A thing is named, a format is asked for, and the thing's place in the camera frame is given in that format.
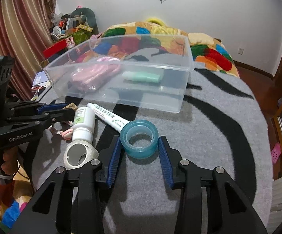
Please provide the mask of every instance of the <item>striped curtain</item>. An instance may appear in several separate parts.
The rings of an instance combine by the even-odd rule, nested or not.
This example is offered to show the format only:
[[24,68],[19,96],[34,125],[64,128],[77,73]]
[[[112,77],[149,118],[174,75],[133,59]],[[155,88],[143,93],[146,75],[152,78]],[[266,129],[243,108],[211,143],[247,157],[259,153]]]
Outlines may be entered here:
[[55,0],[0,0],[0,55],[16,59],[11,87],[23,100],[32,97],[30,88],[42,70],[43,50],[53,44],[49,28],[54,6]]

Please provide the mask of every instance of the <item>yellow ring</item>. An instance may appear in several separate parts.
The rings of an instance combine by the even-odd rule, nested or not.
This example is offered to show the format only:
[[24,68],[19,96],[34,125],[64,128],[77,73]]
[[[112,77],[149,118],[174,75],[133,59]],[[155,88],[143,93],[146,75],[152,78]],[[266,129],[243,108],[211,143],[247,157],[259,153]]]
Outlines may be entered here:
[[151,18],[146,19],[146,22],[155,23],[155,24],[158,24],[158,25],[160,25],[160,26],[166,26],[163,21],[161,21],[161,20],[158,19],[158,18],[154,18],[154,17],[151,17]]

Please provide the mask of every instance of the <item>human hand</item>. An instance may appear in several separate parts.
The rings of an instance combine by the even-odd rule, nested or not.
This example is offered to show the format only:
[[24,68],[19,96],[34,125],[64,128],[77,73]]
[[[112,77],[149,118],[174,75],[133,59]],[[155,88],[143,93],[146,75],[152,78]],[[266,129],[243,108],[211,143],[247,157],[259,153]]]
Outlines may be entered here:
[[18,168],[17,163],[17,146],[7,149],[3,153],[3,160],[5,161],[1,165],[1,169],[5,172],[6,175],[12,175],[16,173]]

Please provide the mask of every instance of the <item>baseboard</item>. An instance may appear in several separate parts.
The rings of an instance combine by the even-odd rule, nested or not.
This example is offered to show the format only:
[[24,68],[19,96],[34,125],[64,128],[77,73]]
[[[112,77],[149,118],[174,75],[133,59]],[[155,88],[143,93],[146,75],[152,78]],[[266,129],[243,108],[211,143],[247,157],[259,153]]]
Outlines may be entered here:
[[251,71],[257,72],[259,74],[262,74],[264,76],[267,76],[267,77],[271,78],[272,80],[274,79],[274,76],[272,76],[268,72],[263,71],[262,69],[250,66],[248,64],[245,64],[245,63],[242,63],[242,62],[239,62],[239,61],[234,61],[234,63],[235,63],[236,66],[239,66],[239,67],[246,68],[246,69],[249,69]]

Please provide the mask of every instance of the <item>gray tablecloth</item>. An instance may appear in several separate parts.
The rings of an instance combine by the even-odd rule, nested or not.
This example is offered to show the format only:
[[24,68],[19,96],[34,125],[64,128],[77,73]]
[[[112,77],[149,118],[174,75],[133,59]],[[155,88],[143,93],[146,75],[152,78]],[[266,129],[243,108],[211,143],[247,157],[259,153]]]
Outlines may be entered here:
[[[58,98],[53,89],[42,95],[49,104]],[[223,166],[245,192],[263,223],[268,222],[272,198],[272,163],[268,128],[249,87],[239,78],[196,68],[179,113],[97,103],[127,120],[146,119],[165,135],[172,148],[197,166]],[[96,120],[93,146],[107,148],[116,131]],[[39,188],[63,166],[67,142],[46,130],[32,164],[32,181]],[[104,210],[105,233],[173,233],[179,190],[164,184],[158,154],[149,159],[124,157]]]

